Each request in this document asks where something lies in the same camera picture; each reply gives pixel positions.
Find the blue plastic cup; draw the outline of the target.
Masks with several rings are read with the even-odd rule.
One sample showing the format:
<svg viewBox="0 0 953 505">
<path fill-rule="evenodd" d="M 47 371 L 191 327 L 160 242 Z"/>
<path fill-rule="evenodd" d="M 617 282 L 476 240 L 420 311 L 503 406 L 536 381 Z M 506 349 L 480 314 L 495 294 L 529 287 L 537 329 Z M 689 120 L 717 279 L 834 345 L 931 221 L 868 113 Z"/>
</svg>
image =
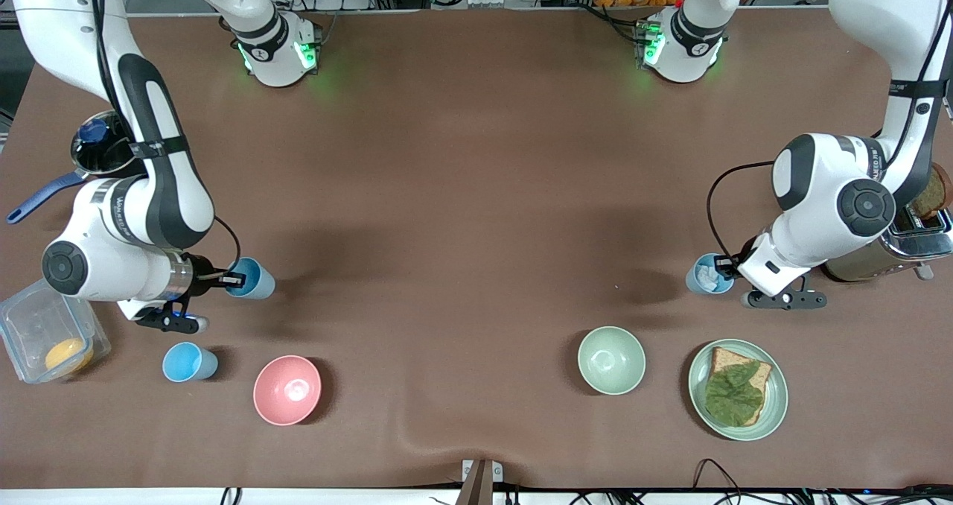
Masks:
<svg viewBox="0 0 953 505">
<path fill-rule="evenodd" d="M 251 257 L 240 257 L 229 274 L 232 277 L 243 275 L 240 287 L 227 287 L 227 294 L 247 300 L 265 300 L 275 291 L 275 278 L 259 261 Z"/>
<path fill-rule="evenodd" d="M 702 289 L 698 284 L 698 265 L 712 265 L 713 267 L 717 267 L 717 264 L 715 264 L 716 258 L 718 258 L 718 254 L 707 253 L 695 261 L 693 267 L 687 272 L 685 277 L 686 286 L 690 291 L 700 295 L 718 295 L 726 293 L 734 287 L 734 279 L 722 277 L 718 289 Z"/>
<path fill-rule="evenodd" d="M 211 350 L 191 342 L 172 346 L 162 361 L 164 377 L 174 383 L 209 379 L 217 372 L 217 368 L 217 356 Z"/>
</svg>

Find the brown bread slice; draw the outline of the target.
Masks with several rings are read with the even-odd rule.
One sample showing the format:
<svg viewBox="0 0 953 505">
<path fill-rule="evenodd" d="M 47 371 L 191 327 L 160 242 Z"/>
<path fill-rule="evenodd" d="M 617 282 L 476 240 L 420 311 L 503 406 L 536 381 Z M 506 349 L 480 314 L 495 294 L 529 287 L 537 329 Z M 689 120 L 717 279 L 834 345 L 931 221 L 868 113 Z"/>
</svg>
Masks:
<svg viewBox="0 0 953 505">
<path fill-rule="evenodd" d="M 735 363 L 747 363 L 751 361 L 759 361 L 759 360 L 753 359 L 752 357 L 739 355 L 739 353 L 732 352 L 732 350 L 728 350 L 724 348 L 714 348 L 713 356 L 712 356 L 712 368 L 710 370 L 709 377 L 711 376 L 713 372 L 717 372 L 718 370 L 721 370 L 725 368 L 726 366 L 734 365 Z M 758 409 L 758 413 L 756 413 L 755 416 L 748 422 L 749 426 L 745 426 L 745 427 L 753 426 L 753 424 L 755 424 L 756 421 L 758 421 L 760 417 L 760 413 L 762 412 L 766 404 L 767 382 L 771 376 L 771 373 L 774 370 L 771 363 L 766 363 L 763 361 L 759 361 L 759 362 L 760 362 L 760 369 L 756 373 L 756 375 L 753 376 L 750 382 L 752 383 L 754 387 L 758 387 L 758 389 L 765 394 L 765 403 L 763 403 L 762 407 Z"/>
</svg>

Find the green lettuce leaf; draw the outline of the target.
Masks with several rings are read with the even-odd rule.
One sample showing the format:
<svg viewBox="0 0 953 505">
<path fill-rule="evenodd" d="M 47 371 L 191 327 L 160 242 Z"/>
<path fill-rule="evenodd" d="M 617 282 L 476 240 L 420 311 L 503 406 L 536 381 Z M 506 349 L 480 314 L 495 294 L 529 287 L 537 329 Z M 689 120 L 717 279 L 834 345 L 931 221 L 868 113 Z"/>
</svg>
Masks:
<svg viewBox="0 0 953 505">
<path fill-rule="evenodd" d="M 765 403 L 765 394 L 751 379 L 760 369 L 759 361 L 735 363 L 713 372 L 705 386 L 705 410 L 719 424 L 749 426 L 749 421 Z"/>
</svg>

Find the pink bowl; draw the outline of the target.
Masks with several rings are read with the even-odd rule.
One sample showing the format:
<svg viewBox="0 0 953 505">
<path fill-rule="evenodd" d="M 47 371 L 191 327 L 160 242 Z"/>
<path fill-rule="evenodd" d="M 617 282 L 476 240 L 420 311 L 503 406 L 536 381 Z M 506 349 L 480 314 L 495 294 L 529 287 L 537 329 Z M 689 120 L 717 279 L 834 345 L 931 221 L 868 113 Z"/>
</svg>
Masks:
<svg viewBox="0 0 953 505">
<path fill-rule="evenodd" d="M 253 385 L 253 406 L 271 425 L 292 426 L 306 420 L 322 396 L 319 369 L 309 359 L 285 355 L 272 360 Z"/>
</svg>

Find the pale green bowl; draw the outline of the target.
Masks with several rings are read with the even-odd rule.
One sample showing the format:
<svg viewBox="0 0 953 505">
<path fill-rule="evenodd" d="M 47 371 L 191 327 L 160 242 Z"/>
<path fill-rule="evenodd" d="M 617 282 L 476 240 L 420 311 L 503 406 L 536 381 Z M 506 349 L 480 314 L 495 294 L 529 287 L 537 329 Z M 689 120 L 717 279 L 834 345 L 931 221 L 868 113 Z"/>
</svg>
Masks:
<svg viewBox="0 0 953 505">
<path fill-rule="evenodd" d="M 622 396 L 636 389 L 646 376 L 646 349 L 636 335 L 615 325 L 586 333 L 576 352 L 581 377 L 592 390 Z"/>
</svg>

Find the pale green plate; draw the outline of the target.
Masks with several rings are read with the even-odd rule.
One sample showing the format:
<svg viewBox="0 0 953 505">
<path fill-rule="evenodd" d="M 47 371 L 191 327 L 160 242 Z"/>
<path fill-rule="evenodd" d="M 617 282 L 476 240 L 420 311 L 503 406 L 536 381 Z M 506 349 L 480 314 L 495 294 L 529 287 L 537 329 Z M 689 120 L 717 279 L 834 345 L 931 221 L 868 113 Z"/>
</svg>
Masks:
<svg viewBox="0 0 953 505">
<path fill-rule="evenodd" d="M 771 370 L 766 375 L 765 403 L 760 409 L 756 421 L 752 425 L 741 427 L 726 426 L 715 420 L 704 406 L 705 385 L 711 372 L 715 370 L 714 356 L 716 349 L 734 352 L 748 359 L 766 363 Z M 700 417 L 708 430 L 721 435 L 726 439 L 740 442 L 752 442 L 766 438 L 783 423 L 788 410 L 788 386 L 782 370 L 777 362 L 766 350 L 755 343 L 738 339 L 722 339 L 708 343 L 695 350 L 690 358 L 686 376 L 686 390 L 691 399 L 695 414 Z"/>
</svg>

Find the orange fruit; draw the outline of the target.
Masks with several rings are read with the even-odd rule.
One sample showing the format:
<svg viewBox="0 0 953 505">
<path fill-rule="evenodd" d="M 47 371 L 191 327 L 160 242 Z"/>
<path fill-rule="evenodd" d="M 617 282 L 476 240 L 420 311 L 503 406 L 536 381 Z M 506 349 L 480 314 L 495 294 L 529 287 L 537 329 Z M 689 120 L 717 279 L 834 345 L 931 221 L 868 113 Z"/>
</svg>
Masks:
<svg viewBox="0 0 953 505">
<path fill-rule="evenodd" d="M 48 372 L 71 374 L 92 362 L 93 345 L 88 340 L 72 337 L 59 342 L 48 350 L 45 369 Z"/>
</svg>

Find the clear plastic food container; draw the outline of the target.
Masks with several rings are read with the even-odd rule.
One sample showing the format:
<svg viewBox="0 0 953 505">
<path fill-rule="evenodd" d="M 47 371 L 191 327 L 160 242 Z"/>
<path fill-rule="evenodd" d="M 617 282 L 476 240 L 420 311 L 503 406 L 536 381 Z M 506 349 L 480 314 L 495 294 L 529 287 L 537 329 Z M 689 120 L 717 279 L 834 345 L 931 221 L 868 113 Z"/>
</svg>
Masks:
<svg viewBox="0 0 953 505">
<path fill-rule="evenodd" d="M 0 302 L 0 338 L 4 340 L 16 374 L 27 384 L 65 379 L 84 369 L 71 374 L 45 369 L 48 350 L 72 337 L 92 343 L 95 352 L 89 365 L 104 358 L 112 349 L 91 304 L 58 293 L 44 279 Z"/>
</svg>

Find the beige steel toaster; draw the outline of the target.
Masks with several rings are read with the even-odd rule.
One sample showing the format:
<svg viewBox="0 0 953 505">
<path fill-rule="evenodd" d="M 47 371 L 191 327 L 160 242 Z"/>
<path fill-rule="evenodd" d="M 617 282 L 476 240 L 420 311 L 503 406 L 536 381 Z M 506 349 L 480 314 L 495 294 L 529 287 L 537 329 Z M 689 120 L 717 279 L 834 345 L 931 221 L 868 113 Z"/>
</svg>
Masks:
<svg viewBox="0 0 953 505">
<path fill-rule="evenodd" d="M 928 263 L 953 255 L 953 217 L 948 209 L 933 217 L 917 217 L 912 208 L 896 213 L 878 239 L 821 265 L 837 282 L 866 282 L 903 270 L 929 269 Z"/>
</svg>

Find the brown toast slice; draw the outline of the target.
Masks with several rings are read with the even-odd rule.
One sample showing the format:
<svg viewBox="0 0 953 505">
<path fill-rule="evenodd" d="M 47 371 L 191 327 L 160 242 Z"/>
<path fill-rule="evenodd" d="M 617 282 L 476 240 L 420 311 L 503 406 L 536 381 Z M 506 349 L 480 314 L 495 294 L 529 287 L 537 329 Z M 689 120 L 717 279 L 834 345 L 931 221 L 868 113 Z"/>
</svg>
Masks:
<svg viewBox="0 0 953 505">
<path fill-rule="evenodd" d="M 920 219 L 936 217 L 953 204 L 953 178 L 939 163 L 933 162 L 927 186 L 910 203 L 910 209 Z"/>
</svg>

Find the brown table cloth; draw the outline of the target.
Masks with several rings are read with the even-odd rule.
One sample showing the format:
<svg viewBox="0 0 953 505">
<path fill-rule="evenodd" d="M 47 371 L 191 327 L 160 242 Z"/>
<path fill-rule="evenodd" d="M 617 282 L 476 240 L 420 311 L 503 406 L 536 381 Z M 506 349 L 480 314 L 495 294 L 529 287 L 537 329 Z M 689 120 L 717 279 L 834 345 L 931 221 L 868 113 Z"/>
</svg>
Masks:
<svg viewBox="0 0 953 505">
<path fill-rule="evenodd" d="M 807 132 L 868 136 L 890 73 L 824 9 L 743 10 L 718 62 L 676 85 L 581 10 L 343 14 L 319 73 L 270 89 L 212 17 L 131 19 L 166 81 L 217 215 L 277 281 L 190 309 L 210 380 L 160 370 L 184 336 L 95 312 L 112 350 L 21 382 L 0 343 L 0 488 L 417 486 L 490 458 L 522 486 L 688 486 L 712 458 L 748 487 L 953 484 L 953 258 L 923 282 L 839 285 L 828 305 L 743 307 L 686 288 L 714 253 L 706 193 Z M 615 325 L 643 382 L 576 363 Z M 788 386 L 752 442 L 695 414 L 710 342 L 755 343 Z M 292 426 L 253 406 L 298 355 L 322 393 Z"/>
</svg>

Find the metal table clamp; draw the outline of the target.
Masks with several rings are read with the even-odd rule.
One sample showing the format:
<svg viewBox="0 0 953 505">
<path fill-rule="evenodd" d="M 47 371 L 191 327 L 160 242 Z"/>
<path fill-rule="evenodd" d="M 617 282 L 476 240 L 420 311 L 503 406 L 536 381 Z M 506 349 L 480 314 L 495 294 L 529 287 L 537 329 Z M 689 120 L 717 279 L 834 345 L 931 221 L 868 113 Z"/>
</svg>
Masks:
<svg viewBox="0 0 953 505">
<path fill-rule="evenodd" d="M 455 505 L 494 505 L 494 484 L 504 481 L 503 465 L 494 460 L 466 460 L 463 472 Z"/>
</svg>

